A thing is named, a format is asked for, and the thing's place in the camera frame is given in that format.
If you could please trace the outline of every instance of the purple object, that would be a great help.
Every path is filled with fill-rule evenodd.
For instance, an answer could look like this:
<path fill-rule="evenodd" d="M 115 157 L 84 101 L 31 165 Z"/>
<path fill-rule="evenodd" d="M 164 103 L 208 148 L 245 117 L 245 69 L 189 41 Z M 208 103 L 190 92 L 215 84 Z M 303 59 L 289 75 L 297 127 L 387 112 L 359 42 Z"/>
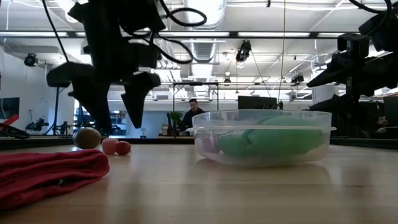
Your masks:
<path fill-rule="evenodd" d="M 218 135 L 211 134 L 196 138 L 195 144 L 200 147 L 203 152 L 209 152 L 213 154 L 220 153 L 220 147 L 218 146 Z"/>

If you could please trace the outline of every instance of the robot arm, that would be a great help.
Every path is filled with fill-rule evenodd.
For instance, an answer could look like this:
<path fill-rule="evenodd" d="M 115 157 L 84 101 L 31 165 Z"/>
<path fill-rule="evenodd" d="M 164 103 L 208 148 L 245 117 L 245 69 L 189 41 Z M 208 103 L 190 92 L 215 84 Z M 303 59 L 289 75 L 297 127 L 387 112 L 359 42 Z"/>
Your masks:
<path fill-rule="evenodd" d="M 138 67 L 156 68 L 161 55 L 178 63 L 190 63 L 193 60 L 189 49 L 180 44 L 191 56 L 190 60 L 179 61 L 165 54 L 153 43 L 157 33 L 166 28 L 163 19 L 170 17 L 183 26 L 200 26 L 206 23 L 206 16 L 190 8 L 177 9 L 191 11 L 203 17 L 201 22 L 187 24 L 178 21 L 164 3 L 164 0 L 89 0 L 86 4 L 76 3 L 68 13 L 84 25 L 91 65 L 67 62 L 51 70 L 47 83 L 52 87 L 68 87 L 70 96 L 78 100 L 105 132 L 112 129 L 107 94 L 111 84 L 123 85 L 122 95 L 127 112 L 133 125 L 141 127 L 145 97 L 148 92 L 160 85 L 157 74 L 139 71 Z M 135 31 L 149 28 L 148 45 L 129 43 L 131 37 L 123 37 L 121 28 L 131 36 Z"/>
<path fill-rule="evenodd" d="M 340 53 L 333 54 L 327 69 L 307 86 L 342 83 L 346 85 L 346 94 L 317 103 L 310 110 L 345 114 L 360 126 L 360 96 L 373 96 L 375 90 L 385 86 L 397 87 L 398 41 L 395 40 L 394 32 L 398 30 L 398 7 L 395 3 L 392 6 L 390 11 L 379 12 L 363 24 L 359 28 L 361 34 L 343 34 L 338 37 Z M 371 43 L 377 51 L 385 50 L 388 54 L 378 58 L 367 57 Z"/>

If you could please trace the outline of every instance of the air duct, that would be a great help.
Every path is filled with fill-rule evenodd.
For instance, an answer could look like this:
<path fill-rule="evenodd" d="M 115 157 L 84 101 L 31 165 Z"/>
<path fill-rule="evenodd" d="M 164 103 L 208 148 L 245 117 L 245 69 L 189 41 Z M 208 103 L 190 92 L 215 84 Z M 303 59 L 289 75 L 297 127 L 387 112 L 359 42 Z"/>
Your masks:
<path fill-rule="evenodd" d="M 226 11 L 226 0 L 184 0 L 184 6 L 197 9 L 207 16 L 207 23 L 200 27 L 193 27 L 191 30 L 195 31 L 214 31 L 221 29 L 225 18 Z M 198 22 L 201 17 L 198 14 L 191 12 L 186 13 L 186 18 L 189 22 Z M 191 65 L 191 71 L 195 80 L 197 78 L 206 78 L 210 80 L 211 73 L 213 71 L 213 65 L 203 64 L 214 62 L 216 51 L 218 50 L 218 44 L 215 43 L 191 43 L 191 51 L 193 56 L 196 58 L 198 64 Z M 203 92 L 208 90 L 208 86 L 196 86 L 194 91 L 199 91 L 200 97 L 203 96 Z"/>

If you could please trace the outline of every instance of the black cable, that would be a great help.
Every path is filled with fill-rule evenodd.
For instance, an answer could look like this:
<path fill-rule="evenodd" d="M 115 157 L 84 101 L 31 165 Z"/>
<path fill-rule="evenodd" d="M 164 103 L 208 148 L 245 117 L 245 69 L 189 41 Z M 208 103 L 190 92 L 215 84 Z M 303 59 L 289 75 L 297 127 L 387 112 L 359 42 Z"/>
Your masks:
<path fill-rule="evenodd" d="M 386 11 L 380 11 L 380 10 L 376 10 L 376 9 L 372 9 L 370 7 L 365 6 L 364 4 L 361 4 L 359 2 L 357 2 L 356 0 L 349 0 L 352 4 L 354 4 L 355 6 L 358 6 L 360 9 L 363 9 L 365 11 L 371 12 L 371 13 L 376 13 L 379 14 L 381 12 L 384 12 L 384 18 L 383 20 L 371 31 L 369 31 L 366 35 L 370 36 L 371 34 L 373 34 L 375 31 L 377 31 L 380 27 L 382 27 L 387 21 L 388 18 L 390 18 L 391 16 L 391 12 L 392 12 L 392 3 L 391 0 L 384 0 L 384 2 L 387 5 L 387 10 Z"/>
<path fill-rule="evenodd" d="M 58 43 L 60 44 L 60 47 L 61 47 L 63 56 L 65 57 L 65 60 L 66 60 L 67 62 L 69 62 L 69 58 L 68 58 L 67 52 L 65 51 L 65 48 L 63 47 L 63 44 L 62 44 L 62 41 L 61 41 L 61 38 L 60 38 L 60 36 L 58 35 L 57 29 L 55 28 L 54 23 L 52 22 L 52 19 L 51 19 L 50 13 L 49 13 L 49 9 L 47 8 L 47 4 L 45 3 L 45 0 L 42 0 L 42 2 L 43 2 L 43 8 L 44 8 L 45 14 L 47 15 L 47 18 L 49 19 L 51 28 L 52 28 L 52 30 L 54 31 L 55 36 L 57 37 Z M 59 95 L 60 92 L 62 92 L 63 90 L 59 91 L 59 88 L 57 88 L 57 94 Z M 85 119 L 84 119 L 83 113 L 81 113 L 81 120 L 82 120 L 83 123 L 84 123 L 84 120 L 85 120 Z"/>
<path fill-rule="evenodd" d="M 166 12 L 167 17 L 169 17 L 171 20 L 173 20 L 173 22 L 175 22 L 176 24 L 178 24 L 180 26 L 196 27 L 196 26 L 201 26 L 207 22 L 207 16 L 203 12 L 199 11 L 198 9 L 193 9 L 190 7 L 182 7 L 182 8 L 175 9 L 170 12 L 166 6 L 166 3 L 164 3 L 164 0 L 159 0 L 159 1 L 160 1 L 160 4 L 162 5 L 164 11 Z M 178 12 L 194 12 L 194 13 L 202 16 L 203 20 L 200 22 L 193 22 L 193 23 L 182 22 L 174 16 L 174 14 L 176 14 Z"/>
<path fill-rule="evenodd" d="M 61 38 L 60 38 L 60 36 L 59 36 L 58 33 L 57 33 L 57 29 L 55 28 L 54 23 L 52 22 L 52 19 L 51 19 L 50 13 L 49 13 L 49 9 L 47 8 L 47 5 L 46 5 L 46 3 L 45 3 L 45 0 L 42 0 L 42 2 L 43 2 L 43 8 L 44 8 L 44 10 L 45 10 L 45 13 L 46 13 L 46 15 L 47 15 L 47 18 L 49 19 L 51 28 L 52 28 L 52 30 L 54 31 L 55 36 L 57 37 L 58 43 L 60 44 L 60 47 L 61 47 L 63 56 L 65 56 L 65 60 L 66 60 L 67 62 L 69 62 L 69 58 L 68 58 L 67 52 L 66 52 L 65 49 L 63 48 L 63 44 L 62 44 L 62 42 L 61 42 Z"/>
<path fill-rule="evenodd" d="M 371 12 L 371 13 L 375 13 L 378 14 L 380 12 L 384 12 L 383 10 L 377 10 L 377 9 L 372 9 L 370 7 L 365 6 L 364 4 L 357 2 L 356 0 L 349 0 L 352 4 L 354 4 L 356 7 L 363 9 L 365 11 Z"/>
<path fill-rule="evenodd" d="M 182 7 L 182 8 L 175 9 L 175 10 L 173 10 L 173 11 L 170 12 L 169 9 L 167 8 L 166 4 L 164 3 L 164 0 L 160 0 L 160 4 L 162 5 L 164 11 L 166 12 L 167 17 L 171 18 L 171 20 L 172 20 L 173 22 L 175 22 L 176 24 L 178 24 L 178 25 L 180 25 L 180 26 L 184 26 L 184 27 L 196 27 L 196 26 L 201 26 L 201 25 L 203 25 L 203 24 L 205 24 L 205 23 L 207 22 L 207 16 L 206 16 L 203 12 L 201 12 L 201 11 L 199 11 L 199 10 L 197 10 L 197 9 L 193 9 L 193 8 L 189 8 L 189 7 Z M 202 16 L 203 20 L 200 21 L 200 22 L 194 22 L 194 23 L 182 22 L 182 21 L 178 20 L 178 19 L 174 16 L 174 14 L 176 14 L 176 13 L 178 13 L 178 12 L 194 12 L 194 13 L 197 13 L 197 14 L 199 14 L 200 16 Z M 147 32 L 147 33 L 145 33 L 145 34 L 135 34 L 135 33 L 129 33 L 129 34 L 130 34 L 131 36 L 133 36 L 133 37 L 140 38 L 140 39 L 144 40 L 144 41 L 147 42 L 149 45 L 153 45 L 154 47 L 156 47 L 156 48 L 158 49 L 158 51 L 159 51 L 165 58 L 169 59 L 169 60 L 172 61 L 172 62 L 179 63 L 179 64 L 189 64 L 189 63 L 192 63 L 193 60 L 196 60 L 196 59 L 194 58 L 194 56 L 193 56 L 191 50 L 190 50 L 185 44 L 183 44 L 181 41 L 178 41 L 178 40 L 170 40 L 170 39 L 168 39 L 168 38 L 165 38 L 165 37 L 160 36 L 159 33 L 157 33 L 157 32 L 151 32 L 151 31 L 149 31 L 149 32 Z M 171 55 L 169 55 L 169 54 L 166 53 L 164 50 L 162 50 L 160 47 L 158 47 L 157 45 L 154 44 L 154 41 L 153 41 L 153 40 L 154 40 L 155 36 L 158 36 L 158 37 L 160 37 L 161 39 L 166 40 L 166 41 L 168 41 L 168 42 L 178 44 L 178 45 L 181 46 L 184 50 L 187 51 L 187 53 L 188 53 L 189 56 L 190 56 L 190 59 L 189 59 L 189 60 L 179 60 L 179 59 L 173 58 Z"/>

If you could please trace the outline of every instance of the person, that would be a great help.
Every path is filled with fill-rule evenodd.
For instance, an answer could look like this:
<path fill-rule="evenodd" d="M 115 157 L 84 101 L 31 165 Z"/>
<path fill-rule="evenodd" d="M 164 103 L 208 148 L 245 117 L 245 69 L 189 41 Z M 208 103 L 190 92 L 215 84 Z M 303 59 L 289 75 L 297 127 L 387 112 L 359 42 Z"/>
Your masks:
<path fill-rule="evenodd" d="M 189 101 L 189 105 L 191 106 L 191 109 L 185 113 L 184 118 L 182 119 L 183 127 L 185 129 L 193 127 L 192 117 L 204 113 L 204 111 L 199 108 L 198 101 L 196 99 L 191 99 Z"/>
<path fill-rule="evenodd" d="M 375 119 L 377 125 L 377 133 L 385 133 L 387 132 L 386 126 L 388 125 L 388 120 L 386 119 L 386 115 L 379 114 Z"/>

